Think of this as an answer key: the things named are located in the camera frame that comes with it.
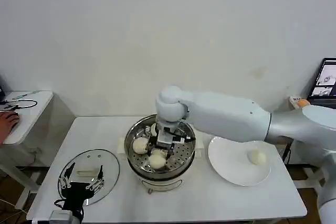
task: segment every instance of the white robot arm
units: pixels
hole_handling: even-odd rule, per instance
[[[177,86],[163,89],[156,98],[157,145],[168,148],[173,133],[184,120],[197,130],[236,142],[294,139],[323,150],[329,180],[319,196],[323,224],[336,223],[336,110],[309,105],[284,113],[269,113],[252,100],[213,92],[183,91]]]

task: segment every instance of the laptop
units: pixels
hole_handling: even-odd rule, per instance
[[[336,58],[324,58],[307,100],[336,109]]]

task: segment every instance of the human hand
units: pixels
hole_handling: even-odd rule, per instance
[[[19,116],[14,111],[0,112],[0,144],[10,134],[12,128],[19,122]]]

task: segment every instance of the white plate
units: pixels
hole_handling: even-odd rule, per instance
[[[214,137],[209,143],[208,156],[213,168],[227,181],[241,186],[255,186],[263,182],[271,171],[269,157],[264,165],[252,164],[247,152],[261,150],[267,155],[264,142],[237,143]]]

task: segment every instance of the wire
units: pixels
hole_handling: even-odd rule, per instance
[[[10,219],[11,217],[14,217],[14,216],[16,216],[16,215],[18,215],[18,214],[22,214],[22,212],[17,212],[17,213],[15,213],[15,214],[13,214],[13,215],[7,217],[6,219],[0,221],[0,223],[4,223],[6,220],[8,220],[8,219]]]
[[[33,105],[30,106],[26,106],[26,107],[21,107],[19,105],[15,105],[14,107],[12,107],[10,110],[19,110],[19,109],[28,109],[28,108],[32,108],[34,106],[37,105],[37,101],[35,100],[16,100],[16,101],[3,101],[2,104],[8,104],[8,103],[14,103],[14,102],[33,102]]]
[[[34,161],[32,161],[29,165],[26,165],[25,167],[20,168],[19,170],[24,170],[24,169],[26,169],[27,167],[29,167],[29,166],[31,166],[33,163],[35,163],[35,161],[36,161],[36,153],[34,153]]]
[[[289,144],[286,145],[286,148],[285,148],[284,153],[282,155],[282,161],[283,162],[285,162],[285,160],[287,158],[287,155],[288,155],[288,153],[290,151],[291,146],[292,146],[292,143],[289,143]]]
[[[15,223],[14,224],[17,224],[17,222],[19,221],[19,219],[21,218],[21,216],[24,215],[24,213],[22,212],[16,219]]]
[[[12,203],[10,203],[10,202],[8,202],[7,200],[4,200],[4,199],[0,199],[1,201],[3,201],[3,202],[6,202],[7,204],[10,204],[10,205],[12,205],[13,207],[15,207],[15,205],[14,204],[12,204]],[[25,210],[22,210],[22,209],[18,209],[18,210],[21,210],[22,212],[24,212],[25,214],[28,214]]]
[[[2,196],[1,194],[0,194],[0,198],[6,200],[5,197]],[[6,206],[7,206],[7,204],[4,205],[4,209],[0,209],[0,211],[2,211],[1,214],[13,214],[15,212],[20,212],[21,211],[21,210],[18,210],[18,209],[16,209],[16,210],[7,210]]]

